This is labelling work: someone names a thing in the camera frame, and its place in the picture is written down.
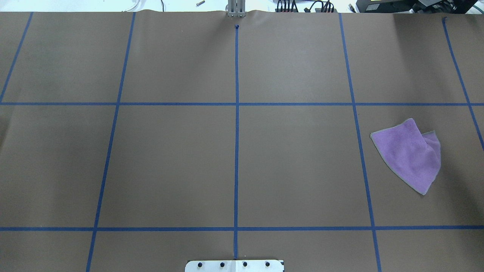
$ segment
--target metal clamp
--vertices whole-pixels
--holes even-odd
[[[229,17],[245,17],[245,0],[228,0],[227,15]]]

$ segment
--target purple cloth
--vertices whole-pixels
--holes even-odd
[[[435,131],[421,134],[410,118],[370,137],[388,167],[415,191],[425,195],[440,170],[440,142]]]

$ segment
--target white surface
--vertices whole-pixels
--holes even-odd
[[[220,260],[220,261],[189,261],[185,266],[185,272],[284,272],[284,265],[282,260]]]
[[[225,10],[227,0],[205,0],[205,3],[196,6],[201,0],[163,0],[165,11],[167,12],[204,12]],[[311,6],[312,2],[296,0],[300,12],[304,12],[305,7]],[[246,11],[262,10],[274,12],[277,0],[246,0]],[[356,0],[333,0],[334,7],[340,13],[351,12],[348,4],[356,8]],[[476,5],[484,9],[484,3],[477,2]],[[160,0],[0,0],[0,11],[24,11],[24,12],[121,12],[140,10],[161,11]],[[480,14],[472,8],[468,14]]]

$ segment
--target white metal plate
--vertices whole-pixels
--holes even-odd
[[[284,272],[284,261],[283,260],[189,261],[185,266],[185,272]]]

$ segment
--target grid line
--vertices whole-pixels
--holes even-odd
[[[0,106],[484,106],[484,103],[400,102],[0,102]]]
[[[235,25],[234,259],[239,256],[239,25]]]
[[[18,43],[17,51],[15,52],[14,60],[12,61],[12,65],[10,65],[10,70],[8,71],[7,78],[5,80],[5,84],[3,85],[3,89],[1,90],[0,94],[0,102],[3,100],[3,96],[5,95],[5,92],[7,91],[8,87],[8,82],[10,81],[10,77],[12,76],[12,72],[14,71],[15,68],[15,63],[17,62],[18,54],[20,54],[20,50],[22,48],[22,45],[24,44],[25,36],[27,36],[27,31],[29,30],[30,22],[32,22],[32,16],[33,12],[30,13],[29,19],[27,20],[27,24],[25,25],[24,32],[22,34],[22,38],[20,38],[20,42]]]
[[[98,227],[106,232],[198,232],[234,231],[234,227]],[[453,230],[484,229],[484,225],[421,225],[421,226],[322,226],[322,227],[237,227],[238,231],[369,231],[369,230]],[[93,227],[0,227],[0,231],[93,231]]]
[[[345,29],[343,27],[343,18],[341,13],[339,15],[339,27],[341,29],[341,39],[343,42],[343,52],[345,54],[345,62],[346,62],[346,73],[348,75],[348,84],[349,84],[349,93],[351,95],[351,103],[353,106],[353,116],[355,119],[355,127],[356,127],[356,136],[358,138],[358,148],[360,149],[360,159],[362,163],[362,171],[363,171],[363,179],[364,179],[364,186],[366,191],[366,201],[368,202],[368,211],[370,214],[370,223],[372,227],[372,235],[373,235],[373,246],[375,248],[375,258],[377,261],[377,269],[378,272],[381,272],[381,262],[380,262],[380,252],[378,250],[378,240],[377,240],[377,232],[375,228],[375,218],[373,216],[373,206],[371,204],[371,195],[370,195],[370,186],[368,185],[368,175],[366,174],[366,163],[364,161],[364,153],[363,153],[363,144],[362,138],[360,133],[360,124],[358,122],[358,112],[356,111],[356,102],[355,102],[355,94],[353,91],[353,82],[351,81],[351,70],[349,68],[349,60],[348,60],[348,50],[346,47],[346,40],[345,40]]]
[[[454,50],[452,49],[451,40],[449,38],[449,33],[447,32],[447,25],[445,21],[447,21],[447,17],[442,18],[442,26],[444,27],[445,38],[447,39],[447,45],[449,46],[449,51],[452,57],[452,61],[454,62],[455,70],[457,71],[457,76],[459,77],[460,86],[462,87],[462,91],[464,92],[464,96],[466,97],[467,105],[469,107],[470,116],[472,117],[472,121],[474,122],[474,126],[476,127],[477,137],[479,137],[479,141],[481,142],[481,147],[484,151],[484,140],[483,136],[481,135],[481,130],[479,129],[479,125],[476,120],[476,116],[474,115],[474,110],[472,110],[472,105],[470,103],[469,95],[467,94],[466,86],[464,85],[464,80],[462,79],[462,75],[460,74],[459,65],[457,65],[457,60],[455,59]]]
[[[135,25],[135,18],[136,18],[136,12],[133,13],[133,17],[131,19],[131,27],[130,27],[130,30],[129,30],[128,45],[126,46],[126,54],[124,55],[124,64],[123,64],[123,68],[122,68],[120,87],[119,87],[119,91],[118,91],[118,101],[116,102],[116,109],[114,111],[114,117],[113,117],[113,125],[111,127],[111,136],[109,137],[109,145],[108,145],[108,148],[107,148],[106,163],[104,165],[103,179],[101,181],[101,189],[99,191],[99,199],[98,199],[98,202],[97,202],[96,217],[94,219],[94,228],[92,230],[92,238],[91,238],[91,245],[89,247],[89,255],[88,255],[88,261],[87,261],[87,265],[86,265],[86,272],[89,272],[91,270],[92,254],[94,252],[94,244],[96,242],[97,227],[98,227],[98,224],[99,224],[99,215],[101,213],[101,205],[103,203],[103,196],[104,196],[104,188],[105,188],[105,185],[106,185],[107,170],[109,168],[109,160],[111,158],[111,150],[112,150],[112,147],[113,147],[114,132],[116,130],[116,122],[118,120],[118,113],[119,113],[120,102],[121,102],[122,88],[123,88],[123,84],[124,84],[124,75],[126,74],[126,66],[128,64],[129,49],[130,49],[130,45],[131,45],[131,38],[133,36],[133,27]]]

